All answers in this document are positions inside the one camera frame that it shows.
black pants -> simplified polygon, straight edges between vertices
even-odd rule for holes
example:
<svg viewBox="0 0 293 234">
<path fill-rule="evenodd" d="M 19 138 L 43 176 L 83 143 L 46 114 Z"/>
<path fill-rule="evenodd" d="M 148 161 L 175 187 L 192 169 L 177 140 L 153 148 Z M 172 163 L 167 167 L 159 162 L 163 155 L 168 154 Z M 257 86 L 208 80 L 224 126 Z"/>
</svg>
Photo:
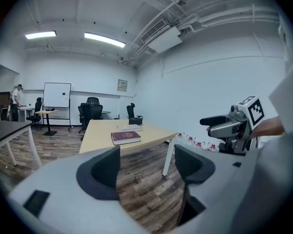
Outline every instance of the black pants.
<svg viewBox="0 0 293 234">
<path fill-rule="evenodd" d="M 12 121 L 19 121 L 19 112 L 18 112 L 17 104 L 11 105 L 11 111 L 12 111 Z"/>
</svg>

ceiling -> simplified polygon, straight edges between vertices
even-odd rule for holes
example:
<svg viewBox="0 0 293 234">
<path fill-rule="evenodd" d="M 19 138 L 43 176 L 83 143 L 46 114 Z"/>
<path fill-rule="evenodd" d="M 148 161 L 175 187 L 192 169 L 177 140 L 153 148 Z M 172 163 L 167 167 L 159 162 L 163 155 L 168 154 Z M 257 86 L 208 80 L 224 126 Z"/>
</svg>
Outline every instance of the ceiling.
<svg viewBox="0 0 293 234">
<path fill-rule="evenodd" d="M 83 53 L 137 67 L 155 54 L 146 48 L 133 58 L 143 45 L 140 37 L 160 19 L 177 25 L 182 36 L 189 36 L 195 34 L 190 24 L 197 31 L 237 20 L 278 22 L 278 14 L 272 0 L 187 0 L 184 5 L 175 0 L 19 0 L 2 27 L 2 35 L 27 53 Z M 24 36 L 50 30 L 57 36 L 32 40 Z M 125 42 L 126 46 L 122 49 L 85 39 L 85 32 Z"/>
</svg>

air conditioner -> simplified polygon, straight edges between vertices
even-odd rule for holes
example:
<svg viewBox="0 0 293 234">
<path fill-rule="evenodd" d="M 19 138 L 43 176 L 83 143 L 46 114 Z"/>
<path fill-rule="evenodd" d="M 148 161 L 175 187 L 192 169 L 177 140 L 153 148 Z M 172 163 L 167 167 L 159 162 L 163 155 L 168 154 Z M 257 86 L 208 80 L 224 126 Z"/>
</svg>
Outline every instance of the air conditioner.
<svg viewBox="0 0 293 234">
<path fill-rule="evenodd" d="M 162 19 L 158 21 L 152 28 L 150 28 L 142 37 L 141 41 L 145 43 L 148 39 L 150 39 L 151 36 L 155 35 L 157 32 L 159 32 L 162 28 L 164 28 L 166 25 L 168 25 L 165 22 L 165 19 Z"/>
<path fill-rule="evenodd" d="M 155 50 L 157 53 L 162 53 L 167 49 L 181 43 L 181 39 L 178 37 L 180 31 L 176 26 L 166 30 L 164 33 L 160 34 L 152 42 L 148 44 L 148 47 Z"/>
</svg>

fluorescent light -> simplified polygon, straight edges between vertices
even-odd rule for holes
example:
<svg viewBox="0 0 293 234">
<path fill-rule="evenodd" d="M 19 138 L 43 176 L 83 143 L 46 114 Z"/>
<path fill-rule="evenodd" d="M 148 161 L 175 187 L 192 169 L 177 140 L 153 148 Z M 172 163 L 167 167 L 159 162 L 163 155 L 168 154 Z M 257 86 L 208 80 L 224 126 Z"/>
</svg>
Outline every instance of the fluorescent light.
<svg viewBox="0 0 293 234">
<path fill-rule="evenodd" d="M 33 39 L 33 38 L 41 38 L 41 37 L 55 37 L 55 31 L 49 31 L 49 32 L 39 32 L 39 33 L 33 33 L 29 35 L 25 35 L 27 39 Z"/>
<path fill-rule="evenodd" d="M 104 42 L 119 46 L 121 48 L 123 48 L 126 45 L 124 42 L 113 40 L 111 38 L 107 38 L 107 37 L 103 37 L 103 36 L 99 36 L 99 35 L 95 35 L 91 33 L 87 33 L 87 32 L 84 34 L 84 37 L 93 39 L 93 40 L 104 41 Z"/>
</svg>

standing desk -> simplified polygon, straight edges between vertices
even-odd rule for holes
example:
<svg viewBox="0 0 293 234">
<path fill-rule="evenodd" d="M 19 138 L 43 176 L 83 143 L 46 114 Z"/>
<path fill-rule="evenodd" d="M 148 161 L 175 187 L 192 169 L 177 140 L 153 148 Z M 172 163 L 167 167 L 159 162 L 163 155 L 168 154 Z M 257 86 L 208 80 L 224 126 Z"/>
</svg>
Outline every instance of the standing desk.
<svg viewBox="0 0 293 234">
<path fill-rule="evenodd" d="M 128 124 L 127 119 L 91 120 L 88 124 L 79 153 L 83 154 L 101 148 L 114 147 L 111 133 L 119 132 L 117 126 L 126 126 Z M 142 130 L 137 132 L 141 136 L 141 141 L 120 145 L 121 152 L 133 151 L 170 140 L 163 170 L 163 175 L 166 176 L 177 133 L 146 123 L 142 124 L 141 128 Z"/>
<path fill-rule="evenodd" d="M 3 145 L 7 146 L 9 154 L 12 158 L 13 164 L 17 165 L 17 162 L 12 153 L 9 141 L 27 131 L 31 151 L 33 152 L 35 160 L 38 166 L 40 167 L 42 166 L 42 163 L 39 159 L 39 156 L 36 150 L 36 146 L 34 143 L 33 135 L 31 133 L 30 125 L 31 125 L 30 123 L 25 123 L 25 122 L 15 122 L 15 121 L 7 121 L 7 120 L 0 121 L 0 147 Z"/>
<path fill-rule="evenodd" d="M 57 111 L 58 110 L 53 110 L 53 111 L 42 110 L 42 111 L 36 112 L 36 114 L 40 114 L 40 115 L 42 115 L 42 117 L 43 117 L 44 114 L 47 117 L 48 132 L 45 132 L 43 135 L 45 135 L 45 136 L 53 136 L 57 132 L 57 131 L 51 131 L 50 130 L 50 123 L 49 123 L 49 114 L 55 113 Z"/>
</svg>

